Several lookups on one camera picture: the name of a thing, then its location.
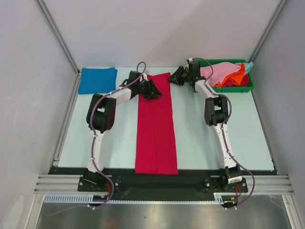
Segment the magenta t shirt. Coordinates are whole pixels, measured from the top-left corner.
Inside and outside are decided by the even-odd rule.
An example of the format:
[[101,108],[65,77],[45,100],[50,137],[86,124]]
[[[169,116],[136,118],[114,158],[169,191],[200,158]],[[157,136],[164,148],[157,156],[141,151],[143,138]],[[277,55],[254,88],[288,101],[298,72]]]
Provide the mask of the magenta t shirt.
[[146,100],[139,95],[135,173],[177,175],[170,73],[148,75],[162,96]]

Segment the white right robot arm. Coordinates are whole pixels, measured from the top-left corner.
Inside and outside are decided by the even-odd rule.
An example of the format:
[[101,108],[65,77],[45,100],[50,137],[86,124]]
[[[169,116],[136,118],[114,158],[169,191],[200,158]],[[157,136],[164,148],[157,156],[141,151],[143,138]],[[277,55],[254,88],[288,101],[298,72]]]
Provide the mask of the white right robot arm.
[[209,85],[214,69],[205,59],[188,59],[185,67],[178,69],[168,78],[170,83],[183,86],[188,83],[205,99],[204,121],[211,127],[220,150],[223,167],[220,168],[220,187],[232,191],[243,176],[239,163],[235,160],[228,136],[227,122],[232,114],[232,103],[227,96],[218,94]]

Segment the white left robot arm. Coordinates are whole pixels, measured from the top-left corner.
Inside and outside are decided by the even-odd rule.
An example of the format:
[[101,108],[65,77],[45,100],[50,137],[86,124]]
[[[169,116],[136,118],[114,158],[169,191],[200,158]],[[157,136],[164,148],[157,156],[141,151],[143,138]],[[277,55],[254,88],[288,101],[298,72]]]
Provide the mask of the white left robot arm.
[[114,125],[116,107],[142,95],[146,100],[158,99],[163,94],[157,89],[146,71],[130,71],[129,77],[123,81],[118,89],[105,95],[94,94],[91,99],[86,122],[91,131],[91,154],[84,174],[80,178],[79,191],[101,191],[111,182],[102,175],[103,147],[106,136]]

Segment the orange t shirt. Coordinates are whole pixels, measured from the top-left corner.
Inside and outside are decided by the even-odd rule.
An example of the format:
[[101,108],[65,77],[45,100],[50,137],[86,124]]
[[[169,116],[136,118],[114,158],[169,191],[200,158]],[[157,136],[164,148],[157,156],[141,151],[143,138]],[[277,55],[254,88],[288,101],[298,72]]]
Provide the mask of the orange t shirt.
[[217,80],[214,84],[216,88],[223,87],[233,87],[233,86],[247,86],[249,83],[249,77],[245,76],[246,66],[245,63],[222,63],[223,66],[226,66],[227,70],[223,73],[223,76]]

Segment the folded blue t shirt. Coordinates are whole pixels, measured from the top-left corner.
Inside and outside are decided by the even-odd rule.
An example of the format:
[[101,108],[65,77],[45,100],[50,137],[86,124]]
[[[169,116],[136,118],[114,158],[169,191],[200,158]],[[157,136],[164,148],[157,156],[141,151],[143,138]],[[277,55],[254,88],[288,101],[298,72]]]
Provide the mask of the folded blue t shirt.
[[111,68],[82,68],[78,94],[105,94],[116,89],[118,70]]

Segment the dark red t shirt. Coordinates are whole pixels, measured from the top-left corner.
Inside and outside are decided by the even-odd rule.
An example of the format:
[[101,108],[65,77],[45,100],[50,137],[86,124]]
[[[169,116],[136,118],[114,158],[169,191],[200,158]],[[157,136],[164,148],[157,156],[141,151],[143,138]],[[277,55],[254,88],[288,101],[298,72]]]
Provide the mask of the dark red t shirt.
[[246,87],[250,82],[248,74],[243,77],[235,76],[229,77],[223,83],[222,87]]

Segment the green plastic bin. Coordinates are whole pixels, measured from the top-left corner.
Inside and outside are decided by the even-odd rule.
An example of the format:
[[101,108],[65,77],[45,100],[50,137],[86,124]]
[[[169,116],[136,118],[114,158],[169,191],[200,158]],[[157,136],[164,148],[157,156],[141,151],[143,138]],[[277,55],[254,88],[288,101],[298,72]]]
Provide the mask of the green plastic bin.
[[217,93],[247,93],[254,89],[250,74],[253,62],[243,59],[210,59],[204,61],[194,58],[201,66],[201,76]]

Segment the light blue t shirt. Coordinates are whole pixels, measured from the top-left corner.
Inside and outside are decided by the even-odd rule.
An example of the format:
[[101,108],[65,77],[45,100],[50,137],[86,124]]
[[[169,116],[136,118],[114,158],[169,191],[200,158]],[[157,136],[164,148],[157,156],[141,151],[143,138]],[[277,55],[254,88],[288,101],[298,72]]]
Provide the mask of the light blue t shirt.
[[236,62],[235,64],[241,65],[243,64],[245,67],[245,73],[244,74],[248,74],[251,70],[251,68],[253,67],[254,63],[253,62]]

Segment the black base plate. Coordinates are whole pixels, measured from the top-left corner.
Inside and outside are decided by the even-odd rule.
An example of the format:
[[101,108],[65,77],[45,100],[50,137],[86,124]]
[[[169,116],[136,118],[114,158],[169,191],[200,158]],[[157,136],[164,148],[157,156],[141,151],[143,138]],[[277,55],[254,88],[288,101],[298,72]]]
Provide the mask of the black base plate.
[[[52,167],[49,175],[83,175],[85,168]],[[141,175],[134,169],[107,168],[104,171],[111,182],[101,191],[79,191],[95,195],[113,192],[112,200],[116,201],[161,201],[161,202],[195,202],[212,201],[216,193],[230,196],[247,193],[248,187],[245,176],[249,173],[242,171],[243,180],[236,185],[223,185],[218,170],[187,170],[180,169],[178,175]],[[276,171],[253,170],[255,176],[276,176]]]

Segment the right aluminium frame post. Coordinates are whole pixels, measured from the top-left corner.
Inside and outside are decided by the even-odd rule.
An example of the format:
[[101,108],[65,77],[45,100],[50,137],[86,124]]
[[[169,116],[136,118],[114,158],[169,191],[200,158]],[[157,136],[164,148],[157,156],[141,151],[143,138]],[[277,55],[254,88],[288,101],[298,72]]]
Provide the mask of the right aluminium frame post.
[[262,49],[264,43],[266,42],[267,38],[269,37],[270,33],[272,32],[272,29],[276,25],[278,19],[280,18],[282,12],[284,11],[286,5],[288,4],[289,0],[280,0],[269,20],[267,23],[267,26],[265,27],[254,51],[252,52],[250,58],[248,59],[249,62],[254,62],[257,58],[260,50]]

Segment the aluminium frame post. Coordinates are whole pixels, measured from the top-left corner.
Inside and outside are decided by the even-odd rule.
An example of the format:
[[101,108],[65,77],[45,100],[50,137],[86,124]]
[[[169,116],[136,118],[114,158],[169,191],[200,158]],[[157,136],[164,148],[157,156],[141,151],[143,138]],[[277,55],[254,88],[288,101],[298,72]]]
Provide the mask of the aluminium frame post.
[[278,19],[280,18],[282,12],[284,11],[286,5],[288,4],[289,0],[280,0],[269,20],[267,23],[267,26],[265,27],[254,51],[252,52],[250,58],[248,59],[249,62],[254,62],[257,58],[260,50],[262,49],[264,43],[266,42],[267,38],[269,37],[270,33],[272,32],[272,29],[276,25]]
[[78,75],[80,73],[79,68],[77,67],[77,64],[68,48],[67,43],[64,40],[64,37],[62,36],[62,33],[60,32],[56,21],[54,20],[50,10],[47,7],[47,4],[44,0],[35,0],[35,3],[37,4],[38,8],[40,9],[44,19],[46,20],[47,25],[49,26],[52,34],[55,37],[55,40],[57,41],[60,49],[64,53],[68,63],[70,64],[73,71]]

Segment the aluminium front rail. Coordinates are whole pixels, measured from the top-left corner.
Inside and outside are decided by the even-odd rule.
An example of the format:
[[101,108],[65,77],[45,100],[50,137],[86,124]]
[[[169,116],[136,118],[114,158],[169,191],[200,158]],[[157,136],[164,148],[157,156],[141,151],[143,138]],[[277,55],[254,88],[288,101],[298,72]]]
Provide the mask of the aluminium front rail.
[[[40,175],[34,193],[77,193],[81,175]],[[249,188],[254,187],[254,195],[293,195],[294,191],[288,176],[245,176]]]

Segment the left aluminium frame post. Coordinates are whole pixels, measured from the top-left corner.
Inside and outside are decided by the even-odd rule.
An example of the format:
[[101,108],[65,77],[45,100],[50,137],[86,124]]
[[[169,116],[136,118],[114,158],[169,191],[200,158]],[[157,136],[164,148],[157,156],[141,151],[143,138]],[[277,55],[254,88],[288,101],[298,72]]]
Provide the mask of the left aluminium frame post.
[[50,10],[47,7],[47,4],[44,0],[35,0],[35,3],[37,4],[38,8],[40,9],[44,19],[46,20],[47,25],[49,26],[52,34],[55,37],[55,40],[57,41],[60,49],[64,53],[68,63],[70,64],[73,71],[78,75],[80,73],[79,68],[77,67],[77,64],[68,48],[67,43],[64,40],[64,37],[62,36],[62,33],[60,32],[56,21],[54,20]]

